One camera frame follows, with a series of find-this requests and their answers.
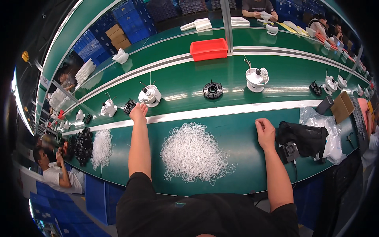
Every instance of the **white t-shirt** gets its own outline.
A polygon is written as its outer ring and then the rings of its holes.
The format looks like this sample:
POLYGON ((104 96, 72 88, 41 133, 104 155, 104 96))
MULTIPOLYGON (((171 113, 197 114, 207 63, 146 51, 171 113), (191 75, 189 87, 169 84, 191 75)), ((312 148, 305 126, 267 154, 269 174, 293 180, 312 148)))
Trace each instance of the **white t-shirt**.
POLYGON ((375 128, 374 134, 370 136, 370 142, 368 144, 367 151, 363 154, 363 168, 368 167, 372 164, 378 156, 379 149, 379 126, 377 125, 375 128))
POLYGON ((46 183, 53 189, 65 193, 83 193, 83 188, 78 180, 76 174, 68 171, 71 183, 71 188, 64 188, 59 186, 59 178, 63 179, 63 171, 61 167, 58 167, 56 162, 49 164, 49 169, 44 171, 44 179, 46 183))

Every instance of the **dark hair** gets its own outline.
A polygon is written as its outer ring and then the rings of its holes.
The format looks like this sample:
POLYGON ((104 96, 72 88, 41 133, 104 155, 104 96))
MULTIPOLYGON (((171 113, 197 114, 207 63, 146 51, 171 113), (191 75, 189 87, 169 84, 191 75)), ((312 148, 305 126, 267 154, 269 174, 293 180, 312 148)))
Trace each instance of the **dark hair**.
POLYGON ((38 161, 41 159, 41 155, 40 155, 40 151, 43 150, 43 147, 42 146, 36 146, 36 148, 34 148, 33 150, 33 158, 34 158, 34 161, 39 165, 38 161))
POLYGON ((316 18, 317 20, 320 20, 320 19, 324 19, 324 20, 326 20, 326 18, 325 18, 324 15, 322 15, 322 14, 315 14, 315 15, 313 16, 313 18, 316 18))
POLYGON ((34 135, 34 146, 37 146, 39 141, 39 135, 34 135))

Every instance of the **human hand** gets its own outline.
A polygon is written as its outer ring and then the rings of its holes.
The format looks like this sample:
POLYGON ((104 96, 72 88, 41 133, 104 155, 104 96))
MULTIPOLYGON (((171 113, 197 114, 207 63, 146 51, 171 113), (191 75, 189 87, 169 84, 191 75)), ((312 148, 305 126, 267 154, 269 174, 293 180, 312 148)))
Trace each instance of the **human hand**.
POLYGON ((258 132, 258 142, 264 151, 275 149, 275 128, 266 118, 255 120, 258 132))
POLYGON ((254 14, 254 17, 255 17, 255 18, 257 18, 257 19, 261 18, 261 15, 260 15, 259 12, 254 11, 253 14, 254 14))
POLYGON ((148 110, 148 107, 145 104, 140 104, 137 102, 136 106, 130 112, 130 118, 133 120, 134 123, 140 122, 140 121, 147 123, 147 119, 146 119, 147 110, 148 110))
POLYGON ((63 164, 62 148, 58 148, 58 151, 55 153, 55 158, 60 164, 63 164))
POLYGON ((272 16, 272 17, 270 17, 270 21, 272 21, 272 22, 276 22, 277 19, 276 19, 276 17, 272 16))

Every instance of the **black mounting ring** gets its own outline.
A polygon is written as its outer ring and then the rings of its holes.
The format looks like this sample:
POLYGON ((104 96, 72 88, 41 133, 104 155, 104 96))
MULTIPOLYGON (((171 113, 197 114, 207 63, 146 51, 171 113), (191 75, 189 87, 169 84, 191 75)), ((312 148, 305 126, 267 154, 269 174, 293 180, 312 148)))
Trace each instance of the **black mounting ring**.
POLYGON ((211 80, 210 83, 206 84, 203 88, 203 94, 208 99, 216 99, 224 93, 222 85, 211 80))
POLYGON ((130 99, 128 102, 126 102, 126 104, 124 105, 124 113, 126 113, 127 115, 130 114, 130 112, 132 111, 132 109, 136 106, 136 102, 132 99, 130 99))

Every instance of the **red plastic tray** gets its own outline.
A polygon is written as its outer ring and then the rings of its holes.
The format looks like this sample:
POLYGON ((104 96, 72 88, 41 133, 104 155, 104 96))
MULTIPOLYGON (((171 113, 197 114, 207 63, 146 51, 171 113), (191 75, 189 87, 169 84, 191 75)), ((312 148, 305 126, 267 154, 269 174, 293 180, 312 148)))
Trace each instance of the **red plastic tray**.
POLYGON ((191 43, 189 50, 195 62, 215 58, 226 58, 228 45, 225 39, 208 39, 191 43))

